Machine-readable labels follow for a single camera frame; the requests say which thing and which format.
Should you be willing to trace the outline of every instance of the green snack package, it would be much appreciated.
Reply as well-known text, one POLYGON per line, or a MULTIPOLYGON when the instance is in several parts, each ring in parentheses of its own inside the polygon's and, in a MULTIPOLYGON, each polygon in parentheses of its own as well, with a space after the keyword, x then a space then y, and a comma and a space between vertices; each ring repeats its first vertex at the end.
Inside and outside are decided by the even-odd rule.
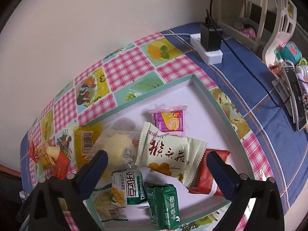
POLYGON ((112 173, 111 205, 126 207, 147 201, 144 193, 142 174, 137 169, 112 173))
POLYGON ((177 229, 180 224, 177 190, 172 184, 144 183, 150 204, 152 224, 162 229, 177 229))

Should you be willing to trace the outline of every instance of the purple snack package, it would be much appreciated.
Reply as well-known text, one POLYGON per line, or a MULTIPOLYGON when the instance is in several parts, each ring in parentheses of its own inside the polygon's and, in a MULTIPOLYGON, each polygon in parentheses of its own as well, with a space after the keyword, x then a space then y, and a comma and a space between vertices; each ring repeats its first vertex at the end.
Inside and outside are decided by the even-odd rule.
POLYGON ((156 128, 172 136, 185 136, 184 114, 187 106, 163 107, 149 111, 156 128))

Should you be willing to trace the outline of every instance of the white wall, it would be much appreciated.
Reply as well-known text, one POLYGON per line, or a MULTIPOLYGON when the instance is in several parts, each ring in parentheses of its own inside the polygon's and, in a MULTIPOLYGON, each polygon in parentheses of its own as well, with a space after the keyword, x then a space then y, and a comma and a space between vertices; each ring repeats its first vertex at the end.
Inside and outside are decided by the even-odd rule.
POLYGON ((23 0, 0 34, 0 163, 20 171, 20 142, 48 102, 110 52, 201 21, 209 0, 23 0))

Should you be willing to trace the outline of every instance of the screw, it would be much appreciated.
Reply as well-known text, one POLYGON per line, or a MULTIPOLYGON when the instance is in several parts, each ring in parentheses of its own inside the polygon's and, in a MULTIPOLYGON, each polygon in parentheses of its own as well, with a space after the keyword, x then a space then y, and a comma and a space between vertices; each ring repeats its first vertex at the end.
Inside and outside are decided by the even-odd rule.
POLYGON ((269 177, 269 181, 272 182, 272 183, 274 183, 276 180, 275 180, 274 177, 269 177))
POLYGON ((75 177, 75 174, 74 173, 70 173, 66 176, 67 179, 71 180, 75 177))
POLYGON ((241 178, 242 180, 247 180, 247 179, 248 179, 248 176, 247 176, 247 174, 240 174, 240 178, 241 178))
POLYGON ((42 178, 39 178, 38 181, 39 181, 40 183, 43 183, 45 180, 46 180, 46 178, 45 178, 45 177, 42 177, 42 178))

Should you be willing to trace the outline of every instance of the power strip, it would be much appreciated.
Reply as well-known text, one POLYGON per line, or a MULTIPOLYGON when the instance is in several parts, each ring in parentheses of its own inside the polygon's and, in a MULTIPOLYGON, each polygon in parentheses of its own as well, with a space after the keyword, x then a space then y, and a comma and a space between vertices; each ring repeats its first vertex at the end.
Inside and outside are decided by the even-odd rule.
POLYGON ((194 49, 198 52, 202 60, 207 65, 218 64, 221 63, 222 60, 222 52, 221 50, 217 51, 205 51, 204 47, 202 47, 201 42, 201 34, 192 34, 190 35, 190 43, 194 47, 194 49))

